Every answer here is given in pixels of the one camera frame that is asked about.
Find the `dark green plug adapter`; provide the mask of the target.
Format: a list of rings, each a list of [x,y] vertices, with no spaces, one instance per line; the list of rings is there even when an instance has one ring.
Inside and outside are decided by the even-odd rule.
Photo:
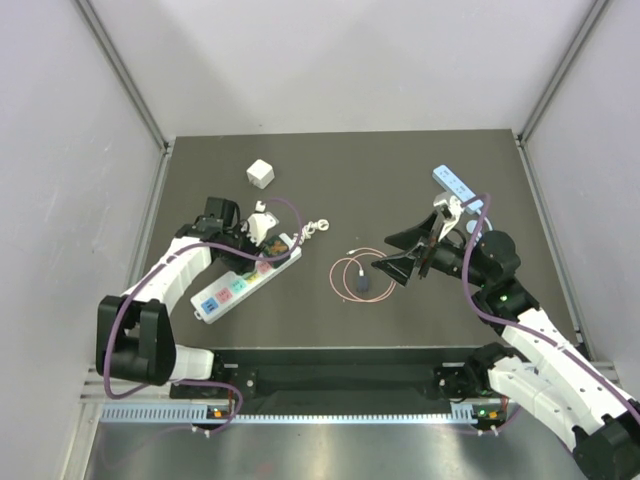
[[[290,258],[290,247],[280,236],[272,236],[265,241],[261,254],[263,258],[275,258],[277,260],[269,261],[273,268],[279,268]]]

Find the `white cube plug adapter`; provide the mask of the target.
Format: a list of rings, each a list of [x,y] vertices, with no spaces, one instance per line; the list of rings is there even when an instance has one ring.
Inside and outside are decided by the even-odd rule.
[[[247,168],[246,174],[250,184],[261,190],[265,189],[275,179],[273,166],[262,159],[255,160]]]

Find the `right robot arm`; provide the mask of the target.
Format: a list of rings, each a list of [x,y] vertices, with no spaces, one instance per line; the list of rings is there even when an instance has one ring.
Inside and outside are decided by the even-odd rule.
[[[466,360],[469,388],[515,401],[562,442],[587,478],[636,478],[638,400],[586,360],[519,282],[521,260],[507,233],[473,235],[459,247],[447,238],[456,220],[445,208],[387,236],[399,252],[374,268],[402,286],[432,269],[460,279],[476,315],[502,340]]]

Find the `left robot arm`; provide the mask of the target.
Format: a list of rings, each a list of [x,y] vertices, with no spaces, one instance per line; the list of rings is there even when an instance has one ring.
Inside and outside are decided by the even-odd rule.
[[[239,275],[251,271],[278,220],[259,203],[241,217],[239,205],[210,197],[205,211],[180,227],[151,270],[120,295],[107,295],[97,309],[96,370],[107,394],[113,378],[142,385],[192,381],[205,396],[226,387],[225,370],[206,349],[176,343],[170,315],[192,282],[214,262]]]

